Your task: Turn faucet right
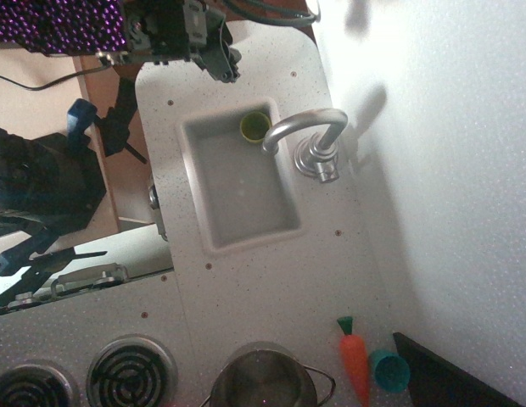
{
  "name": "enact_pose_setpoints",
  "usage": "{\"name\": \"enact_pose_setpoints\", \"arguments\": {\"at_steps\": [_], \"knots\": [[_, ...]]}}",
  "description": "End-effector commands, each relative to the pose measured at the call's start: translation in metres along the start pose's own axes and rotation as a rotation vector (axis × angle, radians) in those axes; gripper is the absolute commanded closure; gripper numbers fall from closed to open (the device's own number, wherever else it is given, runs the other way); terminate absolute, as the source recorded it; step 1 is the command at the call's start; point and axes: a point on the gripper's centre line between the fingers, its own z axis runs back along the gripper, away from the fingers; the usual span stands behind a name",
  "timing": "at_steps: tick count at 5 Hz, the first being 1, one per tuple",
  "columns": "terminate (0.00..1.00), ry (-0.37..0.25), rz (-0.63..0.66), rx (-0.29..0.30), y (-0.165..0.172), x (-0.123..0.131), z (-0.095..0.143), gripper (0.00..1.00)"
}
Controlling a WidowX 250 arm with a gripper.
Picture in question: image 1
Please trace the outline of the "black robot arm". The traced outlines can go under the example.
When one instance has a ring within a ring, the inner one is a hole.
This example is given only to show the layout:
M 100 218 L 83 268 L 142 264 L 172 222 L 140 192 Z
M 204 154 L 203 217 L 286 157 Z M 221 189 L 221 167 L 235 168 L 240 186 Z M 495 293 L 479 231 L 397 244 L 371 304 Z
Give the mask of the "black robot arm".
M 0 43 L 104 65 L 184 60 L 223 83 L 240 76 L 226 16 L 203 1 L 0 1 Z

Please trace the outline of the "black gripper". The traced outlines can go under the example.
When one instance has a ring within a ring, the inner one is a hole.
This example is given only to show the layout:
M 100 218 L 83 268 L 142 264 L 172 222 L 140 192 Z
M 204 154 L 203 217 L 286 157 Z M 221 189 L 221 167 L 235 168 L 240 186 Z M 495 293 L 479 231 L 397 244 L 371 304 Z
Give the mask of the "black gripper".
M 203 1 L 180 1 L 189 58 L 215 81 L 236 82 L 242 59 L 234 47 L 226 16 Z

